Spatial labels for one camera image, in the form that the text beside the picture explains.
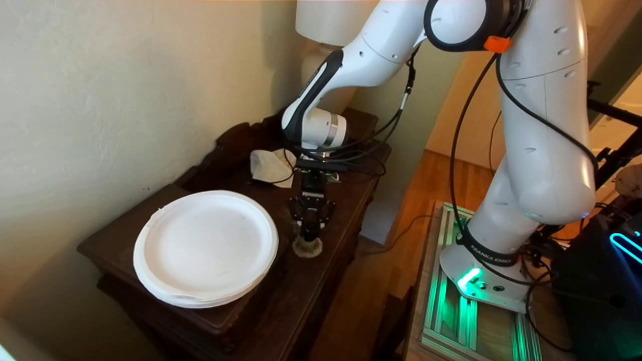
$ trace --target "wire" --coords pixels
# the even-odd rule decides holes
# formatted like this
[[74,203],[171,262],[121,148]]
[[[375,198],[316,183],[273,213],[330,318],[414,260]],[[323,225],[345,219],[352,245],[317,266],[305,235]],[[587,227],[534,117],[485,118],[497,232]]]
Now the wire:
[[564,137],[569,143],[572,143],[575,146],[579,146],[587,159],[591,159],[591,163],[595,164],[595,171],[599,168],[599,161],[595,157],[595,152],[591,148],[587,148],[581,141],[576,141],[575,137],[570,137],[569,133],[564,133],[560,126],[553,124],[547,118],[536,114],[534,110],[525,109],[524,103],[520,103],[506,86],[503,79],[501,79],[501,67],[500,67],[500,59],[497,59],[497,82],[501,92],[525,114],[530,114],[534,121],[542,123],[544,126],[547,126],[550,130],[559,133],[560,137]]
[[406,80],[402,104],[396,110],[396,114],[382,128],[378,128],[370,138],[354,143],[354,145],[343,145],[343,146],[333,146],[333,148],[321,146],[317,150],[307,150],[307,148],[298,146],[298,150],[301,154],[305,154],[307,159],[317,161],[317,163],[326,163],[326,164],[348,164],[348,163],[356,163],[356,161],[361,161],[361,159],[368,159],[368,157],[374,157],[375,152],[380,152],[388,145],[388,141],[393,137],[393,133],[397,130],[397,124],[400,124],[402,114],[406,110],[406,103],[411,96],[415,77],[418,77],[418,71],[415,71],[418,50],[420,49],[415,49],[414,55],[409,56],[409,60],[406,63],[407,80]]
[[563,354],[575,354],[575,347],[564,347],[564,345],[560,345],[560,343],[556,343],[554,340],[550,340],[538,325],[536,325],[536,321],[534,321],[534,315],[531,315],[531,295],[534,295],[534,291],[539,288],[539,285],[544,285],[544,283],[550,283],[550,281],[544,281],[546,278],[550,278],[550,271],[547,274],[544,274],[544,275],[539,275],[534,283],[531,283],[531,288],[527,288],[527,291],[525,291],[525,321],[530,323],[530,327],[539,336],[539,340],[544,340],[547,345],[553,345],[553,347],[556,347],[559,352],[563,352]]
[[501,121],[501,110],[497,113],[496,121],[494,121],[494,126],[490,128],[490,141],[487,141],[487,168],[496,171],[494,168],[494,143],[496,143],[496,128]]
[[393,251],[393,250],[400,245],[400,241],[414,229],[414,225],[415,225],[420,219],[430,219],[430,217],[434,217],[434,213],[424,213],[424,215],[414,217],[414,219],[404,227],[404,232],[402,232],[396,239],[392,239],[385,247],[382,247],[382,250],[378,250],[378,251],[360,253],[360,256],[371,257],[371,256],[385,256],[385,253]]
[[572,238],[572,239],[550,238],[550,239],[554,239],[556,244],[560,244],[560,241],[563,244],[572,244],[575,239],[579,239],[582,235],[584,227],[587,227],[587,219],[581,219],[576,238]]
[[[461,113],[460,113],[460,118],[457,118],[457,124],[455,124],[455,133],[454,133],[454,141],[452,141],[452,150],[449,150],[449,168],[447,168],[447,171],[449,171],[449,173],[447,173],[447,177],[449,177],[449,200],[452,200],[452,206],[454,206],[455,225],[457,225],[457,229],[460,229],[461,235],[465,234],[465,232],[464,232],[465,225],[464,225],[464,222],[461,222],[461,217],[460,217],[457,198],[455,198],[455,157],[457,157],[460,133],[461,133],[461,126],[464,126],[467,109],[470,109],[471,101],[476,99],[478,89],[480,89],[481,80],[485,79],[490,67],[491,67],[496,60],[497,60],[497,55],[487,60],[487,64],[485,64],[484,71],[480,73],[474,89],[470,90],[470,95],[467,95],[467,99],[465,99],[465,104],[464,104],[464,109],[461,109]],[[476,262],[478,262],[481,268],[485,268],[490,274],[494,274],[494,275],[497,275],[497,278],[501,278],[501,279],[506,279],[506,281],[509,281],[509,283],[531,285],[531,283],[525,283],[525,281],[520,281],[520,279],[512,279],[512,278],[496,271],[494,268],[490,268],[490,266],[487,266],[484,260],[480,260],[476,253],[471,253],[471,256],[474,256]]]
[[382,177],[385,177],[385,173],[388,173],[385,163],[384,163],[380,157],[375,157],[375,154],[371,154],[370,161],[374,161],[374,163],[380,167],[380,173],[360,171],[360,168],[356,168],[356,167],[348,168],[348,173],[360,173],[360,174],[368,174],[368,177],[371,177],[371,178],[382,178]]
[[286,163],[289,167],[289,177],[271,180],[270,185],[279,185],[279,183],[292,180],[295,177],[295,164],[289,161],[288,148],[281,148],[281,152],[284,152],[284,159],[286,159]]

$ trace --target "wall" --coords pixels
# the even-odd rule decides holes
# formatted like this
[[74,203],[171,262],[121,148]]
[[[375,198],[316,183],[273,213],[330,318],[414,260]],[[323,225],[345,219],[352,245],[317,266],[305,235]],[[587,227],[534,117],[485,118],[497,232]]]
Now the wall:
[[[600,69],[608,67],[611,73],[621,73],[618,67],[611,67],[612,56],[621,56],[621,67],[640,67],[640,0],[582,0],[587,27],[589,27],[589,46],[591,63],[589,74],[596,77]],[[618,50],[618,43],[630,38],[628,50]]]
[[34,345],[31,340],[18,334],[11,323],[0,319],[0,359],[4,354],[9,354],[12,359],[33,359],[33,361],[52,359],[49,354],[38,349],[38,345]]
[[[470,96],[478,77],[491,56],[485,53],[464,55],[455,80],[449,86],[447,99],[439,110],[437,124],[430,135],[425,148],[452,154],[455,124],[460,121],[465,99]],[[476,96],[470,103],[464,126],[460,130],[457,159],[497,168],[503,157],[501,101],[496,67],[487,71]]]
[[0,318],[58,359],[153,359],[74,250],[295,95],[294,0],[0,2]]
[[[437,113],[447,96],[460,63],[460,55],[439,53],[430,43],[422,46],[415,60],[415,90],[406,107],[402,124],[390,141],[392,157],[388,159],[388,173],[382,178],[375,200],[364,222],[361,235],[368,239],[378,244],[388,241],[388,234],[400,213],[406,188],[420,164],[425,138],[435,124]],[[402,69],[384,86],[360,89],[354,107],[378,114],[380,124],[384,124],[402,103],[406,74],[407,71]]]

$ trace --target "small object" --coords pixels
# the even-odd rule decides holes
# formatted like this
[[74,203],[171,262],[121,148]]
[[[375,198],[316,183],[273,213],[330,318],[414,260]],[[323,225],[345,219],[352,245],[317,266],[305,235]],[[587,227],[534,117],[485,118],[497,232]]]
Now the small object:
[[484,49],[496,55],[509,50],[509,38],[503,36],[487,36]]
[[305,241],[304,238],[298,238],[294,241],[294,251],[301,260],[316,260],[323,253],[323,241],[319,238],[313,241]]

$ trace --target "green light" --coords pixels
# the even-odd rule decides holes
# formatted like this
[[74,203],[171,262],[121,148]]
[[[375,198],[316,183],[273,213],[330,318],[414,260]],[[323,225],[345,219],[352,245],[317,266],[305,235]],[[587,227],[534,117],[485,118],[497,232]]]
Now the green light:
[[467,274],[457,281],[457,288],[464,291],[464,290],[467,288],[467,283],[474,281],[480,274],[481,274],[481,270],[474,268],[471,271],[467,271]]

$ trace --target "floor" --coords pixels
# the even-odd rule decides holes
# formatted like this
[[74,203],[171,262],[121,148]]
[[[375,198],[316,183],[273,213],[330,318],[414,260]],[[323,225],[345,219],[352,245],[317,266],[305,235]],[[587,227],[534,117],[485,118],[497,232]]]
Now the floor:
[[[415,283],[434,208],[449,202],[447,167],[447,157],[424,152],[388,245],[361,241],[312,352],[313,361],[371,359],[385,299],[402,299]],[[455,163],[457,206],[478,209],[490,178],[487,168]]]

